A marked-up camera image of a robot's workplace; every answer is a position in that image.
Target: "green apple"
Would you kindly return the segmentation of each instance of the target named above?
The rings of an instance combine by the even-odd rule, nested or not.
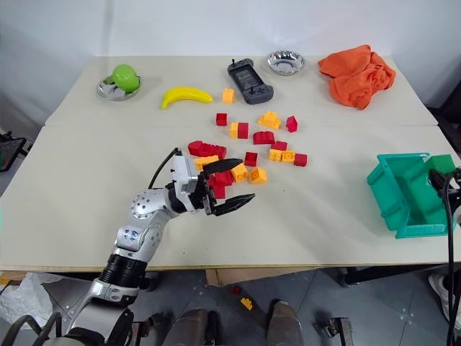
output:
[[[139,77],[133,67],[127,64],[115,66],[112,79],[124,92],[134,92],[139,88]]]

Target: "orange cloth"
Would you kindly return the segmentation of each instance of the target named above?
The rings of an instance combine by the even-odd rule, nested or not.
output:
[[[395,78],[392,70],[369,45],[333,53],[318,62],[320,72],[330,77],[330,93],[339,103],[363,110],[372,95],[389,89]]]

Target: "table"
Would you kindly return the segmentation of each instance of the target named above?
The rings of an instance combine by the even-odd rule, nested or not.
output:
[[[172,220],[150,270],[447,261],[446,237],[395,240],[365,182],[377,154],[448,153],[460,164],[438,127],[303,124],[297,133],[279,130],[278,139],[310,154],[308,167],[295,167],[268,161],[267,146],[229,138],[212,118],[193,129],[43,128],[1,199],[0,270],[100,270],[134,194],[171,148],[196,139],[227,146],[228,157],[256,150],[269,183],[230,187],[229,196],[256,193],[235,213]],[[251,122],[251,132],[258,128]],[[158,184],[170,179],[167,169]],[[457,261],[459,243],[457,231]]]
[[[318,72],[317,61],[322,57],[307,57],[306,67],[294,76],[276,75],[269,70],[265,58],[252,57],[261,78],[274,87],[273,99],[269,103],[249,106],[236,90],[236,103],[225,105],[221,101],[223,89],[236,89],[227,74],[227,66],[232,58],[238,60],[242,57],[95,58],[46,125],[196,128],[211,123],[216,112],[228,112],[234,118],[256,120],[267,110],[278,112],[284,119],[295,115],[303,127],[437,124],[399,71],[393,87],[377,93],[365,110],[340,105],[328,92],[328,77]],[[397,69],[391,57],[385,60]],[[120,63],[129,63],[135,67],[142,76],[142,87],[132,99],[108,102],[96,95],[96,85]],[[179,85],[204,89],[211,93],[215,101],[211,105],[182,101],[170,105],[166,110],[160,110],[164,92]]]

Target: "metal plate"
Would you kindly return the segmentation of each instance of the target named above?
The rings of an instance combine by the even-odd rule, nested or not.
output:
[[[291,50],[278,50],[269,54],[267,63],[276,74],[291,76],[304,68],[305,60]]]
[[[112,101],[123,101],[135,96],[139,90],[139,88],[137,88],[134,92],[124,92],[115,83],[106,83],[108,78],[109,77],[102,79],[96,87],[96,93],[105,99],[111,99]]]

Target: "green container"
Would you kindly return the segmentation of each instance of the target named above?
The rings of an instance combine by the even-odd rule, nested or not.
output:
[[[379,164],[367,177],[381,217],[395,237],[441,236],[447,234],[442,199],[429,182],[429,170],[451,173],[450,155],[428,153],[378,155]]]

